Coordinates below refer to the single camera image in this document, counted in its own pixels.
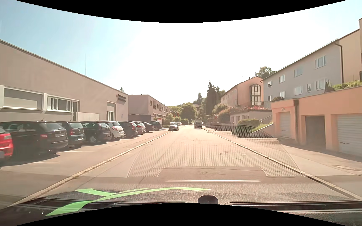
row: dark car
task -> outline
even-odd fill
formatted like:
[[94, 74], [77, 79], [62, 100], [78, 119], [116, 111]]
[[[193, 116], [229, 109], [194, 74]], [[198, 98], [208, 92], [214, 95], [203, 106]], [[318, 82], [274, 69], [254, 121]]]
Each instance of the dark car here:
[[150, 121], [150, 124], [154, 125], [155, 131], [163, 129], [163, 127], [161, 126], [161, 123], [158, 121]]
[[68, 146], [66, 129], [54, 121], [8, 121], [0, 126], [12, 136], [13, 155], [55, 153]]
[[78, 121], [56, 121], [66, 129], [68, 135], [68, 146], [81, 147], [85, 141], [83, 125]]
[[86, 141], [91, 144], [111, 140], [110, 127], [104, 122], [81, 121]]
[[119, 121], [119, 124], [124, 130], [122, 138], [133, 137], [138, 135], [138, 126], [134, 122]]
[[149, 131], [154, 131], [154, 125], [150, 124], [150, 123], [147, 123], [147, 122], [142, 122], [145, 127], [146, 127], [146, 132], [149, 132]]

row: car wheel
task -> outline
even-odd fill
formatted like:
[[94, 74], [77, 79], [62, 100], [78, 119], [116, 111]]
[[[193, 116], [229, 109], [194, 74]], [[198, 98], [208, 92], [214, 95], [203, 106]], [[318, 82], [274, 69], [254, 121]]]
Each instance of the car wheel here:
[[89, 143], [91, 144], [96, 144], [98, 141], [97, 141], [97, 137], [96, 136], [91, 136], [89, 137]]

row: bush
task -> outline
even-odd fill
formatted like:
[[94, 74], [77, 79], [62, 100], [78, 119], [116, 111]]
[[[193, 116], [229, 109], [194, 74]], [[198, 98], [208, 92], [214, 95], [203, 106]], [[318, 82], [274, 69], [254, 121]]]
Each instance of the bush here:
[[232, 131], [232, 134], [236, 134], [240, 137], [246, 137], [248, 134], [255, 131], [254, 129], [261, 124], [261, 121], [257, 119], [243, 119], [238, 122], [237, 127]]
[[220, 123], [229, 123], [230, 122], [230, 108], [220, 111], [219, 122]]

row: roof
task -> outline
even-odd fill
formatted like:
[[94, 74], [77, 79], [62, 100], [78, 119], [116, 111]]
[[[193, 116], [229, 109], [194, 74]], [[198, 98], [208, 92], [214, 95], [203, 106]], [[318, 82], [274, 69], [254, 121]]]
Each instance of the roof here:
[[315, 53], [315, 52], [317, 52], [317, 51], [319, 51], [319, 50], [321, 50], [321, 49], [323, 49], [323, 48], [325, 48], [325, 47], [327, 47], [327, 46], [329, 46], [329, 45], [332, 45], [332, 44], [336, 43], [337, 41], [339, 41], [339, 40], [341, 40], [341, 39], [343, 39], [343, 38], [345, 38], [345, 37], [347, 37], [347, 36], [349, 36], [349, 35], [351, 35], [351, 34], [353, 34], [353, 33], [357, 32], [357, 31], [359, 31], [359, 29], [357, 29], [357, 30], [355, 30], [355, 31], [353, 31], [353, 32], [351, 32], [351, 33], [349, 33], [349, 34], [347, 34], [347, 35], [345, 35], [345, 36], [341, 37], [341, 38], [338, 38], [338, 39], [335, 39], [335, 40], [333, 40], [333, 41], [329, 42], [328, 44], [326, 44], [326, 45], [322, 46], [321, 48], [319, 48], [319, 49], [317, 49], [317, 50], [315, 50], [315, 51], [313, 51], [313, 52], [311, 52], [311, 53], [309, 53], [309, 54], [307, 54], [307, 55], [303, 56], [302, 58], [300, 58], [300, 59], [298, 59], [298, 60], [294, 61], [293, 63], [291, 63], [291, 64], [289, 64], [289, 65], [287, 65], [287, 66], [283, 67], [282, 69], [280, 69], [280, 70], [276, 71], [275, 73], [273, 73], [273, 74], [269, 75], [268, 77], [266, 77], [266, 78], [262, 79], [261, 81], [263, 81], [263, 80], [265, 80], [265, 79], [269, 78], [270, 76], [272, 76], [272, 75], [274, 75], [274, 74], [278, 73], [279, 71], [281, 71], [281, 70], [283, 70], [283, 69], [285, 69], [285, 68], [289, 67], [290, 65], [292, 65], [292, 64], [294, 64], [294, 63], [296, 63], [296, 62], [298, 62], [298, 61], [300, 61], [300, 60], [302, 60], [302, 59], [304, 59], [305, 57], [307, 57], [307, 56], [309, 56], [309, 55], [311, 55], [311, 54], [313, 54], [313, 53]]
[[60, 65], [60, 64], [57, 64], [57, 63], [55, 63], [55, 62], [53, 62], [53, 61], [51, 61], [51, 60], [49, 60], [49, 59], [46, 59], [46, 58], [44, 58], [44, 57], [41, 57], [41, 56], [39, 56], [39, 55], [37, 55], [37, 54], [34, 54], [34, 53], [32, 53], [32, 52], [29, 52], [29, 51], [27, 51], [27, 50], [25, 50], [25, 49], [22, 49], [22, 48], [20, 48], [20, 47], [15, 46], [15, 45], [13, 45], [13, 44], [10, 44], [10, 43], [2, 40], [2, 39], [0, 39], [0, 43], [2, 43], [2, 44], [4, 44], [4, 45], [7, 45], [7, 46], [9, 46], [9, 47], [12, 47], [12, 48], [14, 48], [14, 49], [16, 49], [16, 50], [19, 50], [19, 51], [21, 51], [21, 52], [23, 52], [23, 53], [25, 53], [25, 54], [32, 55], [33, 57], [36, 57], [36, 58], [38, 58], [38, 59], [42, 59], [42, 60], [44, 60], [44, 61], [46, 61], [46, 62], [48, 62], [48, 63], [50, 63], [50, 64], [54, 64], [54, 65], [56, 65], [56, 66], [58, 66], [58, 67], [60, 67], [60, 68], [66, 69], [66, 70], [68, 70], [68, 71], [70, 71], [70, 72], [73, 72], [73, 73], [78, 74], [78, 75], [80, 75], [80, 76], [83, 76], [83, 77], [85, 77], [85, 78], [88, 78], [88, 79], [90, 79], [90, 80], [92, 80], [92, 81], [94, 81], [94, 82], [100, 83], [100, 84], [102, 84], [102, 85], [104, 85], [104, 86], [107, 86], [107, 87], [113, 89], [113, 90], [116, 90], [116, 91], [118, 91], [118, 92], [121, 92], [121, 93], [123, 93], [123, 94], [126, 94], [126, 93], [124, 93], [124, 92], [122, 92], [122, 91], [120, 91], [120, 90], [117, 90], [117, 89], [109, 86], [109, 85], [106, 85], [106, 84], [104, 84], [104, 83], [101, 83], [101, 82], [99, 82], [99, 81], [97, 81], [97, 80], [94, 80], [94, 79], [92, 79], [92, 78], [90, 78], [90, 77], [88, 77], [88, 76], [86, 76], [86, 75], [83, 75], [83, 74], [78, 73], [78, 72], [76, 72], [76, 71], [74, 71], [74, 70], [71, 70], [71, 69], [69, 69], [69, 68], [67, 68], [67, 67], [64, 67], [64, 66], [62, 66], [62, 65]]

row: commercial building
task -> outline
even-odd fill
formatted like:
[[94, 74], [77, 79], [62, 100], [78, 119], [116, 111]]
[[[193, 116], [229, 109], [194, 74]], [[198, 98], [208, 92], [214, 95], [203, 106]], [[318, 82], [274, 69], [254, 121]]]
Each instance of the commercial building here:
[[0, 122], [127, 119], [127, 94], [0, 40]]
[[170, 109], [150, 95], [129, 95], [128, 120], [153, 121], [164, 119]]

